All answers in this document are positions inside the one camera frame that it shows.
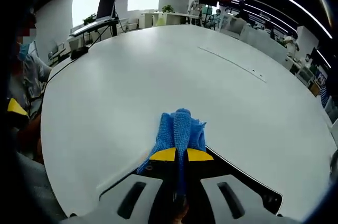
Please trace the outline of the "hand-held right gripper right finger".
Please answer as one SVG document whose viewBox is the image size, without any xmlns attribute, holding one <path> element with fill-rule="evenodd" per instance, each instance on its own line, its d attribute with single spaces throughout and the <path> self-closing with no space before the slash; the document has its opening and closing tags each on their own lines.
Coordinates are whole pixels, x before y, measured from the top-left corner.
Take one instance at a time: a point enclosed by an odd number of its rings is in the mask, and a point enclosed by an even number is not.
<svg viewBox="0 0 338 224">
<path fill-rule="evenodd" d="M 187 149 L 185 161 L 189 223 L 265 223 L 262 197 L 225 161 Z"/>
</svg>

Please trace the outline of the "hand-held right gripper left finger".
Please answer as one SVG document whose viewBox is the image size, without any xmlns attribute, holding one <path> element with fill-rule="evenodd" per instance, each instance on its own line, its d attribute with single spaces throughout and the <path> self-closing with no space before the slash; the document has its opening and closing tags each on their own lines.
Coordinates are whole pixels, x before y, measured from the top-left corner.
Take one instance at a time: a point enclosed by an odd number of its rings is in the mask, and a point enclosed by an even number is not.
<svg viewBox="0 0 338 224">
<path fill-rule="evenodd" d="M 100 223 L 152 223 L 176 199 L 176 148 L 153 154 L 134 172 L 105 190 L 99 199 Z"/>
</svg>

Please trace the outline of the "person's right hand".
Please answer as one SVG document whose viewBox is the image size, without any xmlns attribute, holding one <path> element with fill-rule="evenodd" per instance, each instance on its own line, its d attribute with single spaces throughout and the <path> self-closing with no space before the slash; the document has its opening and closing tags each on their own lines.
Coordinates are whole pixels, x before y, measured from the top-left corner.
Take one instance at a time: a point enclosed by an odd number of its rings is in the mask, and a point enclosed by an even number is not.
<svg viewBox="0 0 338 224">
<path fill-rule="evenodd" d="M 173 224 L 182 224 L 182 220 L 186 216 L 188 210 L 189 210 L 189 205 L 187 203 L 184 203 L 183 206 L 181 207 L 181 209 L 173 217 L 172 223 Z"/>
</svg>

